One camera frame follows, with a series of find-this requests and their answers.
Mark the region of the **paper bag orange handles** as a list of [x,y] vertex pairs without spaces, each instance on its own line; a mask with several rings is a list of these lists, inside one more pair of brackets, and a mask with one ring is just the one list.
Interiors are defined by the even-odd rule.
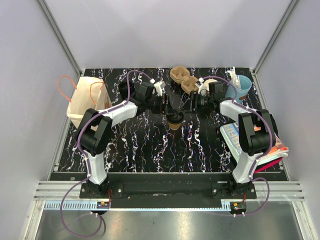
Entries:
[[75,83],[72,78],[63,75],[57,80],[57,88],[59,88],[59,83],[63,78],[69,79],[75,88],[71,98],[64,95],[61,90],[59,91],[69,101],[66,115],[75,128],[80,126],[87,109],[99,111],[112,107],[106,84],[102,79],[81,76],[78,82]]

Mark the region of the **pulp cup carrier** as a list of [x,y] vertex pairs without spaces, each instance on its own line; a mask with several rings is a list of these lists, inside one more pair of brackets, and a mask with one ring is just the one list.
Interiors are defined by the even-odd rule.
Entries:
[[181,89],[188,95],[194,91],[198,92],[197,86],[198,79],[190,75],[190,72],[184,66],[176,66],[170,70],[171,79],[180,85]]

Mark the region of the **single brown paper cup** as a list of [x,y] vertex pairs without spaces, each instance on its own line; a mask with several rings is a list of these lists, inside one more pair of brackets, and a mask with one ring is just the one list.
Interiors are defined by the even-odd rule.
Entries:
[[172,121],[168,121],[168,126],[171,130],[178,130],[181,127],[182,122],[172,122]]

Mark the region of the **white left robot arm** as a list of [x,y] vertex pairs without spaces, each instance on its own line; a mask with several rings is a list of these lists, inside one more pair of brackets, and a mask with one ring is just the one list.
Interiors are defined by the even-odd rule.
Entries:
[[77,145],[85,155],[86,183],[95,197],[103,198],[108,193],[104,151],[111,141],[114,126],[150,110],[153,114],[165,115],[170,129],[180,127],[184,114],[172,108],[168,96],[162,93],[162,86],[162,82],[144,82],[135,89],[132,81],[122,82],[118,85],[121,103],[102,110],[89,108],[84,113],[77,129]]

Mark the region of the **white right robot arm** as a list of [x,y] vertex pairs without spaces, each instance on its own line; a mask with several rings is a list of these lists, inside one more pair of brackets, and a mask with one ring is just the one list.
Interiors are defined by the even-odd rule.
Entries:
[[192,90],[183,107],[184,112],[204,113],[215,111],[238,124],[238,140],[241,148],[239,161],[226,185],[228,195],[239,198],[251,189],[258,162],[276,143],[273,118],[267,109],[253,109],[225,97],[219,81],[209,83],[209,94]]

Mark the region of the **single black cup lid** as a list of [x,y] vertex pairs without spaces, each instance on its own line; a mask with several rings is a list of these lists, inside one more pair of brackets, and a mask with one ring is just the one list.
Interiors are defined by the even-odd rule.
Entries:
[[182,112],[175,112],[173,114],[168,114],[166,119],[171,124],[180,124],[184,120],[184,114]]

